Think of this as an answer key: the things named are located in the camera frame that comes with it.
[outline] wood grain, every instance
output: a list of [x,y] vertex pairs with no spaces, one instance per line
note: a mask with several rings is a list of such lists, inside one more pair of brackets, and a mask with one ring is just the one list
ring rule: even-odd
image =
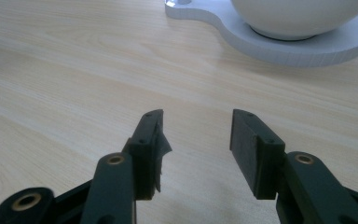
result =
[[60,195],[162,108],[173,153],[139,223],[279,223],[228,150],[233,108],[321,158],[358,190],[358,58],[322,68],[260,62],[160,1],[0,0],[0,202]]

